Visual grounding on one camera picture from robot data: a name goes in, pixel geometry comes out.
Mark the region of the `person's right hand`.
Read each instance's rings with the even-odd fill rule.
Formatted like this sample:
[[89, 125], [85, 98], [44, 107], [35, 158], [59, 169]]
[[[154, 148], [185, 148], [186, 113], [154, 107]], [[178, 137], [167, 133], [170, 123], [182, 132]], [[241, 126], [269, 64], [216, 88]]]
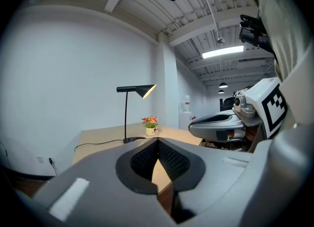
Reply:
[[265, 140], [264, 129], [262, 125], [254, 126], [254, 127], [246, 127], [245, 137], [251, 145], [248, 149], [249, 153], [253, 153], [261, 141]]

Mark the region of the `white water dispenser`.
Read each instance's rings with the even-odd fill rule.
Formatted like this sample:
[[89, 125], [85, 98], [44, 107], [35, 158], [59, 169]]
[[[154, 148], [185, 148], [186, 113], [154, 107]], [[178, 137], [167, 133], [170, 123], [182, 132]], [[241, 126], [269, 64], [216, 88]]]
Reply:
[[192, 122], [192, 117], [192, 112], [181, 111], [179, 113], [179, 129], [188, 130], [188, 126]]

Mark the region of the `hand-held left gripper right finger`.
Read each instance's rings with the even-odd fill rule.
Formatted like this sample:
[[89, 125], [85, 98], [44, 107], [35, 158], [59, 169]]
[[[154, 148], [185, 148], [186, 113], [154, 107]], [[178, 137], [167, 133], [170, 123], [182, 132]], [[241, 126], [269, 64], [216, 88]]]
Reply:
[[182, 223], [222, 197], [248, 166], [251, 153], [159, 139], [158, 158], [173, 184], [171, 217]]

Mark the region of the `white pot with artificial flowers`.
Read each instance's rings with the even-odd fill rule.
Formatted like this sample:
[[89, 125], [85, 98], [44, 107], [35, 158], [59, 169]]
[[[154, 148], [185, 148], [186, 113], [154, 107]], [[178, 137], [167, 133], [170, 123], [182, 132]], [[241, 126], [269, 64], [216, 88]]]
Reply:
[[144, 125], [145, 129], [145, 134], [147, 136], [156, 136], [158, 135], [158, 124], [157, 124], [157, 117], [145, 117], [142, 118], [142, 123]]

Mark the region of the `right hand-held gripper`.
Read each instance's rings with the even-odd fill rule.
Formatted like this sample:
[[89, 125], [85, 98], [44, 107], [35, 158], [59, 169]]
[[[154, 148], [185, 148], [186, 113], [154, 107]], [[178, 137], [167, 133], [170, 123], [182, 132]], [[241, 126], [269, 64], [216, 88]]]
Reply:
[[235, 97], [234, 112], [217, 113], [192, 122], [189, 132], [203, 139], [228, 139], [228, 132], [263, 125], [269, 139], [281, 127], [287, 114], [287, 103], [280, 92], [277, 77], [264, 78]]

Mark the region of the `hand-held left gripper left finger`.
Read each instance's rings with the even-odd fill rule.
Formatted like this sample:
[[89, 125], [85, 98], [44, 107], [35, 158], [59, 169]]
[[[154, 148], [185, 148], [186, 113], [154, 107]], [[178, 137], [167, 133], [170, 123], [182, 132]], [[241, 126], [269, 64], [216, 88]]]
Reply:
[[153, 171], [171, 138], [131, 142], [83, 158], [34, 196], [54, 227], [177, 227], [157, 199]]

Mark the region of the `black chest device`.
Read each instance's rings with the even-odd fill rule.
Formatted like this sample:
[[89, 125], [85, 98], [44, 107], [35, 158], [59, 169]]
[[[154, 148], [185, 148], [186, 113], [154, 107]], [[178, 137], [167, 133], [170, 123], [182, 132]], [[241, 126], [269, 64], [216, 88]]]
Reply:
[[269, 53], [274, 53], [262, 20], [247, 15], [240, 15], [240, 19], [240, 41], [261, 48]]

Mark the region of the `clear water dispenser bottle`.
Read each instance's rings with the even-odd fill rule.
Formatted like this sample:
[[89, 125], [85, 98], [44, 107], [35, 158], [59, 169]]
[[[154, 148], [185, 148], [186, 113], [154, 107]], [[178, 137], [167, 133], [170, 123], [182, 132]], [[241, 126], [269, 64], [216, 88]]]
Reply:
[[181, 102], [181, 110], [182, 112], [190, 111], [190, 96], [185, 95], [183, 101]]

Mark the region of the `black desk lamp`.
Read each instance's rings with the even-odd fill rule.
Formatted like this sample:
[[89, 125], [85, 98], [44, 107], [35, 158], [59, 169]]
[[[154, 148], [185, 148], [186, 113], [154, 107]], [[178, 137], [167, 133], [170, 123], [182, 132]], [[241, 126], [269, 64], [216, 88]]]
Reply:
[[128, 107], [128, 94], [136, 92], [142, 99], [146, 98], [156, 87], [155, 84], [150, 85], [137, 85], [137, 86], [120, 86], [116, 88], [117, 93], [126, 93], [125, 99], [125, 116], [124, 116], [124, 139], [123, 143], [127, 144], [136, 140], [145, 139], [145, 137], [127, 137], [127, 107]]

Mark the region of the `long ceiling light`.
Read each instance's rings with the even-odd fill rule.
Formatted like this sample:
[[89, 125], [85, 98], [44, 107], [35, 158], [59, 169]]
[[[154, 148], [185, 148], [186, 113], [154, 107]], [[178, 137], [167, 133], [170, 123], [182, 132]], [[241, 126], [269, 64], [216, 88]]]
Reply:
[[244, 46], [235, 46], [235, 47], [208, 51], [208, 52], [203, 53], [202, 57], [203, 59], [206, 59], [206, 58], [212, 58], [216, 56], [226, 55], [230, 53], [238, 53], [238, 52], [243, 52], [243, 51], [244, 51]]

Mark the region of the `black office chair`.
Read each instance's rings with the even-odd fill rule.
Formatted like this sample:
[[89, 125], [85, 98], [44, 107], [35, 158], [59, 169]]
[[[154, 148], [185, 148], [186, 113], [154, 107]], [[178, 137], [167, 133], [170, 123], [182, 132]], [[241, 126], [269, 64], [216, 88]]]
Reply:
[[226, 98], [225, 100], [220, 99], [220, 111], [231, 110], [233, 108], [234, 102], [234, 97]]

